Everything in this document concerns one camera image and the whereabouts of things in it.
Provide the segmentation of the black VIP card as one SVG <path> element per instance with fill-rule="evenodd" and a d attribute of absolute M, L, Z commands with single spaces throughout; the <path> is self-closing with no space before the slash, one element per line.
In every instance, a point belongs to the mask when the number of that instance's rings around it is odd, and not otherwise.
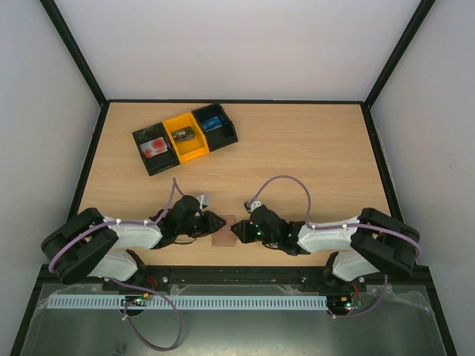
<path fill-rule="evenodd" d="M 186 126 L 171 133 L 172 139 L 176 142 L 185 142 L 195 138 L 195 133 L 191 126 Z"/>

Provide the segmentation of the red card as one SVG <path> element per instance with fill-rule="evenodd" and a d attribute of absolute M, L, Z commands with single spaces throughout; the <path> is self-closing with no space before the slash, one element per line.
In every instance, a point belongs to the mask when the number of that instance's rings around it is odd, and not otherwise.
<path fill-rule="evenodd" d="M 146 159 L 164 154 L 168 151 L 168 144 L 163 136 L 140 144 L 140 150 Z"/>

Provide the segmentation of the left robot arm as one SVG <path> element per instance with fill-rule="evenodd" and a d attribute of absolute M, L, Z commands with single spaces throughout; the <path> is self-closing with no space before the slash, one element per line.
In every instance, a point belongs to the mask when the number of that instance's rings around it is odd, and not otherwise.
<path fill-rule="evenodd" d="M 205 194 L 183 195 L 144 220 L 113 219 L 87 208 L 42 241 L 48 271 L 65 285 L 86 277 L 130 280 L 143 267 L 135 248 L 165 248 L 181 235 L 197 239 L 226 225 L 224 218 L 206 210 L 207 199 Z"/>

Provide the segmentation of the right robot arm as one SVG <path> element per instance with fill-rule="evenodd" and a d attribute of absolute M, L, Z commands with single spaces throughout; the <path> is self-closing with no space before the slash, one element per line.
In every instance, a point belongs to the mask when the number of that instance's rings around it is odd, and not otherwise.
<path fill-rule="evenodd" d="M 231 231 L 244 244 L 271 245 L 290 256 L 331 251 L 324 283 L 334 291 L 376 272 L 408 278 L 421 254 L 416 229 L 374 208 L 364 208 L 348 220 L 307 223 L 287 222 L 260 205 L 250 210 L 249 219 L 235 223 Z"/>

